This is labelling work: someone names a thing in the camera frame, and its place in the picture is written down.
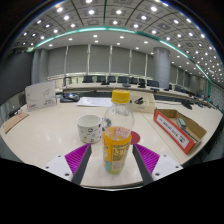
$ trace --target white mug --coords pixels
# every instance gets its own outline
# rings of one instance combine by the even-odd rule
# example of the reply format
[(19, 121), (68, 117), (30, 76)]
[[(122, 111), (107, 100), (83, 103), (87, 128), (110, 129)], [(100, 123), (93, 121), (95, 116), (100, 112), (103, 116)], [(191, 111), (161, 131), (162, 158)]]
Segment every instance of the white mug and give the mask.
[(84, 115), (77, 120), (79, 137), (82, 142), (95, 143), (102, 138), (102, 118), (97, 115)]

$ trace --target desk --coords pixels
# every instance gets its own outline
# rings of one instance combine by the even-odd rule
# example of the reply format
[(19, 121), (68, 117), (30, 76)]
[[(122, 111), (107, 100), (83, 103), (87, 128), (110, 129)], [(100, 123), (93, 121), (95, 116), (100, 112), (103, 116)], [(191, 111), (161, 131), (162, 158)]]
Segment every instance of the desk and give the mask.
[[(134, 112), (133, 131), (141, 136), (139, 144), (160, 155), (167, 154), (181, 165), (203, 148), (222, 118), (222, 113), (219, 110), (200, 108), (197, 105), (193, 105), (193, 110), (189, 110), (180, 103), (172, 102), (171, 105), (167, 104), (167, 101), (156, 101), (156, 107), (177, 109), (207, 130), (202, 143), (188, 155), (185, 155), (169, 135), (153, 121), (153, 114)], [(43, 168), (54, 157), (66, 155), (84, 145), (79, 139), (76, 126), (78, 117), (90, 113), (103, 117), (106, 109), (104, 107), (91, 107), (90, 112), (89, 108), (76, 106), (76, 103), (60, 103), (58, 100), (56, 106), (28, 112), (25, 105), (22, 110), (30, 116), (19, 122), (7, 134), (1, 127), (0, 134), (7, 146), (24, 163)], [(92, 154), (81, 182), (82, 186), (128, 187), (142, 182), (141, 174), (132, 154), (132, 146), (130, 146), (124, 169), (118, 175), (111, 175), (105, 171), (102, 150), (102, 142), (92, 144)]]

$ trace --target ceiling light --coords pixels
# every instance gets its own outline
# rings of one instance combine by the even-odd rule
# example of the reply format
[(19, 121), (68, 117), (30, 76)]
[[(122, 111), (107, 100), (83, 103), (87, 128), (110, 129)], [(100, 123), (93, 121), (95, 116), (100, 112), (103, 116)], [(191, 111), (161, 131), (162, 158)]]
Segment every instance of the ceiling light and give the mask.
[(121, 12), (121, 10), (117, 10), (116, 13), (117, 13), (118, 15), (120, 15), (122, 12)]
[(94, 11), (93, 11), (92, 9), (89, 10), (89, 14), (90, 14), (90, 15), (94, 14)]
[(157, 8), (156, 7), (151, 7), (151, 10), (153, 11), (153, 12), (156, 12), (157, 11)]
[(68, 20), (69, 19), (69, 16), (64, 16), (64, 20)]
[(60, 7), (60, 8), (57, 9), (57, 12), (61, 12), (62, 10), (63, 10), (63, 8)]

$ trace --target juice bottle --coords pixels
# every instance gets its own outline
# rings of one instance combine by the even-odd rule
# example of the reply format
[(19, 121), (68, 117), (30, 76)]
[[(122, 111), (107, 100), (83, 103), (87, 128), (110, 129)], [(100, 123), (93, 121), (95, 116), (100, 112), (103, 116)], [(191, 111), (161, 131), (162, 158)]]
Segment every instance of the juice bottle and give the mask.
[(103, 161), (110, 173), (120, 173), (131, 143), (131, 130), (134, 125), (133, 113), (127, 108), (130, 92), (113, 90), (113, 105), (104, 114)]

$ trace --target yellow bottle cap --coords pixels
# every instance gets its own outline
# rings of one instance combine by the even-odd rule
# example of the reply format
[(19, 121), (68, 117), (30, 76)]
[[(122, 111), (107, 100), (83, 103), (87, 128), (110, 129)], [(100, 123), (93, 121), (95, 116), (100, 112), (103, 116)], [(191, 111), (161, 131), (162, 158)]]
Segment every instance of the yellow bottle cap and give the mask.
[(112, 102), (113, 103), (129, 103), (130, 102), (130, 92), (123, 89), (116, 89), (112, 92)]

